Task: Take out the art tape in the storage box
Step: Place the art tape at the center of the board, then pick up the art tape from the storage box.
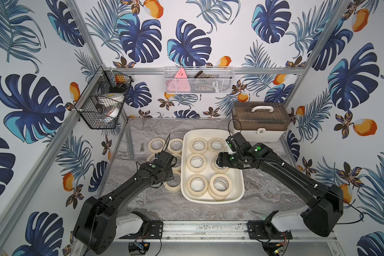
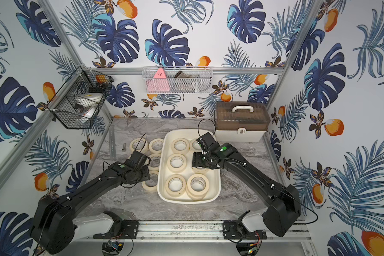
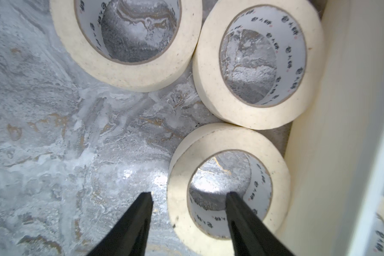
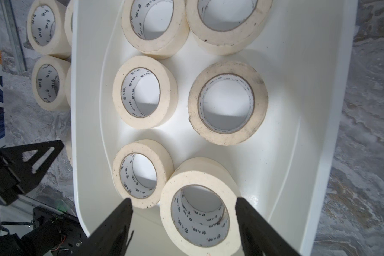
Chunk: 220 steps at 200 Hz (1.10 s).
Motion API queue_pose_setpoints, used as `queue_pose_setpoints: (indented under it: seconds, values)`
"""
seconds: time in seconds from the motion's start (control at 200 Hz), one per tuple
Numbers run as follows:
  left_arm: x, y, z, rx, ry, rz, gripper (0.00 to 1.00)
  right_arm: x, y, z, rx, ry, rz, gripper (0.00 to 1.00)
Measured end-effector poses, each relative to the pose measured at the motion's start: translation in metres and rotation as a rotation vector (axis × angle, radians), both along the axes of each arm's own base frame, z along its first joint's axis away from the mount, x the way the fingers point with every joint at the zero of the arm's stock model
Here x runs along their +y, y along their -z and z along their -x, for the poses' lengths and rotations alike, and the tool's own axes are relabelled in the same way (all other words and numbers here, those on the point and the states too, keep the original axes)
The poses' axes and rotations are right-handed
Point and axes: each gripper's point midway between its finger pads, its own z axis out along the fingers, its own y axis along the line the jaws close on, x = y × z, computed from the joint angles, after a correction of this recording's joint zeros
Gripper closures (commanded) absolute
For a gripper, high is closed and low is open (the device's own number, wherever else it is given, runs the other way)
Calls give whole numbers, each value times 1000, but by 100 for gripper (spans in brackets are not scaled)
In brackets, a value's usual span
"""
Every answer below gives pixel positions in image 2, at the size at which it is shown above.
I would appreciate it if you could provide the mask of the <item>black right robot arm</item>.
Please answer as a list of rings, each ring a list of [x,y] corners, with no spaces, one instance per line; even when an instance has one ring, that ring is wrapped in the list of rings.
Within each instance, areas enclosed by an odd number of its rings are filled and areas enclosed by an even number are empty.
[[[224,169],[251,188],[267,206],[265,210],[248,212],[241,219],[241,225],[250,232],[268,230],[283,237],[301,216],[298,190],[273,180],[253,166],[231,144],[220,145],[208,132],[196,142],[202,152],[193,154],[192,167],[203,169]]]

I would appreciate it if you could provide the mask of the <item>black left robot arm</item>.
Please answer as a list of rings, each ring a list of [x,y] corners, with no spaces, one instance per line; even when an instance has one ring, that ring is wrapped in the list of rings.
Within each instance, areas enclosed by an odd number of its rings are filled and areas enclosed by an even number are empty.
[[[73,220],[91,203],[123,184],[135,185],[149,180],[150,157],[134,151],[125,162],[115,162],[99,176],[64,196],[39,200],[29,230],[30,237],[50,254],[65,249],[78,226]]]

